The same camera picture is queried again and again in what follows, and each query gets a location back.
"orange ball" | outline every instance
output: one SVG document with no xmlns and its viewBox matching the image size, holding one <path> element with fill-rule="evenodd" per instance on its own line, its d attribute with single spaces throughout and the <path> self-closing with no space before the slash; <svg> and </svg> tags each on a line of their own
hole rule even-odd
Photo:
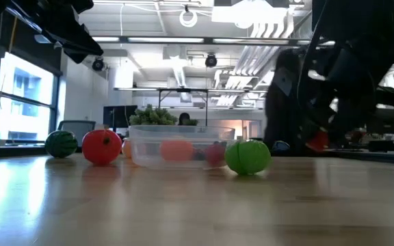
<svg viewBox="0 0 394 246">
<path fill-rule="evenodd" d="M 124 140 L 122 143 L 122 153 L 126 158 L 131 158 L 131 142 L 130 140 Z"/>
<path fill-rule="evenodd" d="M 194 155 L 194 148 L 190 141 L 167 140 L 162 141 L 160 152 L 165 161 L 190 161 Z"/>
</svg>

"person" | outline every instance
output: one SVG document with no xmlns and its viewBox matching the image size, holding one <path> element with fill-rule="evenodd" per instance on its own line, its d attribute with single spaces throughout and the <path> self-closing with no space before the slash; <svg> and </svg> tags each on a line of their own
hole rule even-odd
<svg viewBox="0 0 394 246">
<path fill-rule="evenodd" d="M 191 117 L 189 116 L 188 113 L 181 113 L 180 116 L 179 116 L 179 123 L 178 123 L 178 125 L 179 126 L 184 126 L 185 125 L 184 121 L 185 120 L 190 120 L 190 119 L 191 119 Z"/>
</svg>

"red object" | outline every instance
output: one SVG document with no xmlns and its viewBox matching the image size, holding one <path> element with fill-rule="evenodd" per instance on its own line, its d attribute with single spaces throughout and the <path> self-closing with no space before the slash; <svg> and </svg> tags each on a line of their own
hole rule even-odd
<svg viewBox="0 0 394 246">
<path fill-rule="evenodd" d="M 305 145 L 316 152 L 323 152 L 329 145 L 328 133 L 319 131 L 316 136 Z"/>
<path fill-rule="evenodd" d="M 85 135 L 81 150 L 93 164 L 108 165 L 121 152 L 121 138 L 113 131 L 95 130 Z"/>
<path fill-rule="evenodd" d="M 162 141 L 160 151 L 165 161 L 190 161 L 194 155 L 192 143 L 183 140 Z"/>
<path fill-rule="evenodd" d="M 218 143 L 209 146 L 205 150 L 206 161 L 209 163 L 211 167 L 222 166 L 223 165 L 222 161 L 224 161 L 225 151 L 226 148 Z"/>
</svg>

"striped green ball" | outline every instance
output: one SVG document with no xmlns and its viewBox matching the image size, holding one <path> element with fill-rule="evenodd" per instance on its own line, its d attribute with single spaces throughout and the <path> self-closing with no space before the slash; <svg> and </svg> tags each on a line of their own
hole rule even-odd
<svg viewBox="0 0 394 246">
<path fill-rule="evenodd" d="M 48 135 L 45 150 L 55 158 L 65 158 L 74 154 L 78 145 L 73 133 L 55 131 Z"/>
</svg>

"wooden table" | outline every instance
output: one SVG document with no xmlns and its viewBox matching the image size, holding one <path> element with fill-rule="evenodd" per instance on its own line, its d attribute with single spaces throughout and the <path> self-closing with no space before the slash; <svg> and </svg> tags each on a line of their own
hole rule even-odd
<svg viewBox="0 0 394 246">
<path fill-rule="evenodd" d="M 394 165 L 275 158 L 242 178 L 0 159 L 0 245 L 394 245 Z"/>
</svg>

